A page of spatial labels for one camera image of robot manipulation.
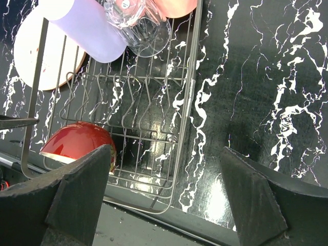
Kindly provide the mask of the pink plastic cup right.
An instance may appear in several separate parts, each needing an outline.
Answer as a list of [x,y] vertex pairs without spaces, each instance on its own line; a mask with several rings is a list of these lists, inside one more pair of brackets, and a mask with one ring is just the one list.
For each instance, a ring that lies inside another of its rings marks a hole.
[[197,0],[154,0],[154,3],[168,18],[186,16],[197,7]]

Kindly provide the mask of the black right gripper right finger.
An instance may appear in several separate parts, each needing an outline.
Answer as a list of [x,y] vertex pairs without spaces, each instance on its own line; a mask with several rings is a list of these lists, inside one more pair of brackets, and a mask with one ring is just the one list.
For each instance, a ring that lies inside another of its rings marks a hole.
[[327,245],[327,189],[224,147],[221,170],[240,245]]

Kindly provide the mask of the clear glass cup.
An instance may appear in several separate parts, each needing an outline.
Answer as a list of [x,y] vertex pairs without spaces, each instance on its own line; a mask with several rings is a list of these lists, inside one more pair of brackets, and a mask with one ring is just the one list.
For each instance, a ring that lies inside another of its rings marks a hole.
[[171,25],[154,1],[104,1],[108,22],[134,54],[152,57],[169,43]]

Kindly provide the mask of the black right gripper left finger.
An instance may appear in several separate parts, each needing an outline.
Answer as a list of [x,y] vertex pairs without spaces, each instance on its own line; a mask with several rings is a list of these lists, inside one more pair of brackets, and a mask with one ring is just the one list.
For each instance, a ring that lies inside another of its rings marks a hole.
[[110,145],[1,192],[1,245],[92,245]]

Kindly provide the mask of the cream and pink plate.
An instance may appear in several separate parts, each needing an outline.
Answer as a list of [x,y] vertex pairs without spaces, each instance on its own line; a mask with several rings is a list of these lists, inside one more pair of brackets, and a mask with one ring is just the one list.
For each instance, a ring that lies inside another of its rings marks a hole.
[[[29,87],[33,85],[42,24],[43,17],[35,8],[23,20],[15,37],[14,65],[20,79]],[[79,71],[85,57],[85,51],[75,41],[49,23],[38,89],[47,91],[64,85],[73,71]]]

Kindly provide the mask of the lilac plastic cup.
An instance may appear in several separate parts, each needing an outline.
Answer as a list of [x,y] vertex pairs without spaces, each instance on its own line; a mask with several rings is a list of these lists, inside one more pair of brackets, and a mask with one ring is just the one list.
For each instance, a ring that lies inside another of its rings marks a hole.
[[93,59],[110,63],[118,59],[127,44],[107,22],[105,9],[97,1],[39,1],[48,21],[60,28]]

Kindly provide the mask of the red floral bowl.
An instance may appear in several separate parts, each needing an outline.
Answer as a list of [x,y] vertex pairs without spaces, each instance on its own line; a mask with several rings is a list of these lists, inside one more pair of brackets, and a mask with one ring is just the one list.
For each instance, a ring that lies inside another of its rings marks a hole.
[[57,130],[45,143],[40,155],[70,164],[102,145],[110,145],[110,173],[116,166],[116,146],[110,133],[95,124],[77,121]]

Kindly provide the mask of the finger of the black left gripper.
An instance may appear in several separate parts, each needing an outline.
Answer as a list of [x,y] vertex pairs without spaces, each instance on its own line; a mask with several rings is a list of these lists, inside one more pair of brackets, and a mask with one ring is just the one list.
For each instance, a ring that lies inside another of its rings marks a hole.
[[27,126],[33,126],[39,122],[37,118],[17,118],[1,115],[0,118],[0,130],[21,128]]

